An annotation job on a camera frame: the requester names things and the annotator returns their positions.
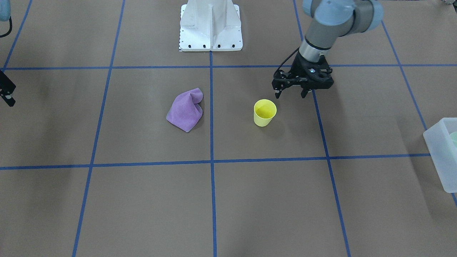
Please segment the blue grey right robot arm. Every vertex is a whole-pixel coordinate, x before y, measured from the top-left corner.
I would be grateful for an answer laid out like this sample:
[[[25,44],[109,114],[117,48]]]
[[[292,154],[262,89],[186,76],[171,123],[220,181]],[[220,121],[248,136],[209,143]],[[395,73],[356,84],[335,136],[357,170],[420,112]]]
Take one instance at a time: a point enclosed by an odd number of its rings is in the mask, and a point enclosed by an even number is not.
[[[0,36],[1,38],[4,38],[12,32],[10,0],[0,1],[0,20],[1,22],[8,21],[9,23],[8,31]],[[3,71],[0,71],[0,96],[9,107],[13,107],[16,104],[15,99],[12,97],[15,89],[15,83],[13,83]]]

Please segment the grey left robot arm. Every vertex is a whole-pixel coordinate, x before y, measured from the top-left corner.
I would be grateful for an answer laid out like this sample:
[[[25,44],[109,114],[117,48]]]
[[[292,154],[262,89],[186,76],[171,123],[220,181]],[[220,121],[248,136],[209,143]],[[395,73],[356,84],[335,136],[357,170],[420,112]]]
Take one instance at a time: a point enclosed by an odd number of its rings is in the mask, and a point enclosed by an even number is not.
[[[384,15],[377,0],[304,0],[302,9],[312,21],[300,47],[290,54],[290,70],[278,67],[273,74],[276,98],[292,86],[301,87],[302,98],[313,90],[330,89],[334,81],[326,54],[336,40],[376,28]]]

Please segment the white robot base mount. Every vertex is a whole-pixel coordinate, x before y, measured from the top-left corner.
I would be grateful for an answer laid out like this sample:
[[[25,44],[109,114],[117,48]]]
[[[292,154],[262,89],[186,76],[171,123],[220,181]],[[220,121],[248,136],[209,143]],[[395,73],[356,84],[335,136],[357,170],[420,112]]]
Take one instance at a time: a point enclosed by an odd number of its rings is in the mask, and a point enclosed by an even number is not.
[[[180,51],[243,49],[240,7],[231,0],[189,0],[180,18]]]

